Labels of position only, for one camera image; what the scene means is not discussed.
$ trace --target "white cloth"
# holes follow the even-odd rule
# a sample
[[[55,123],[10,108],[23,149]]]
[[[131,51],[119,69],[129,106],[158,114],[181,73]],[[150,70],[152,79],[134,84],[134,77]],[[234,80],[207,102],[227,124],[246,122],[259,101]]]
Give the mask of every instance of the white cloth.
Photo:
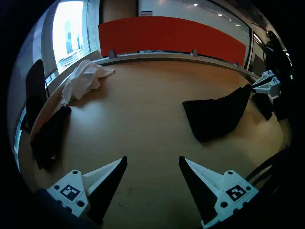
[[[62,91],[62,104],[68,104],[72,100],[80,100],[83,95],[97,89],[100,86],[98,80],[114,72],[114,69],[106,70],[102,66],[92,63],[90,60],[82,61],[70,74]]]

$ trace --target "red partition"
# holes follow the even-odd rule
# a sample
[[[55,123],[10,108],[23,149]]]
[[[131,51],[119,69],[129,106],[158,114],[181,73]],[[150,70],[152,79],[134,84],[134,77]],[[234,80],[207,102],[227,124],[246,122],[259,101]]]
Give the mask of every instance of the red partition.
[[[212,56],[243,65],[246,46],[233,37],[194,21],[147,16],[124,18],[99,25],[102,56],[139,50],[169,50]]]

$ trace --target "black chair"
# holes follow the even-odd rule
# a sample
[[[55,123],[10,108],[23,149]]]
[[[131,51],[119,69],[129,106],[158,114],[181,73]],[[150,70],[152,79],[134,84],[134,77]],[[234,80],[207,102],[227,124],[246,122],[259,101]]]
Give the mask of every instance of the black chair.
[[[21,129],[31,132],[35,120],[47,101],[45,72],[42,60],[37,60],[26,76],[26,116]]]

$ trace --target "glass wall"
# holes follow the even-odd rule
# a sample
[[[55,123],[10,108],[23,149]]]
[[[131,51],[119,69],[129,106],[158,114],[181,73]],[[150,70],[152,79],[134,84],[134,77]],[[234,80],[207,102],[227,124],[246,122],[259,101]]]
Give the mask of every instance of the glass wall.
[[[53,49],[59,74],[88,53],[82,36],[83,5],[83,1],[61,2],[56,9]]]

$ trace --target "skyscraper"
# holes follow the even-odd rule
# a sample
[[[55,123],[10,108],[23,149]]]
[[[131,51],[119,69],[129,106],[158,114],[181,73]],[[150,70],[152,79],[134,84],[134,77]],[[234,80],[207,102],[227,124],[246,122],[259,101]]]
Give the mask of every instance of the skyscraper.
[[[71,42],[71,24],[70,21],[67,21],[64,25],[65,35],[66,35],[66,48],[67,54],[73,52],[72,42]]]
[[[77,35],[77,45],[78,45],[78,48],[80,49],[79,35]]]

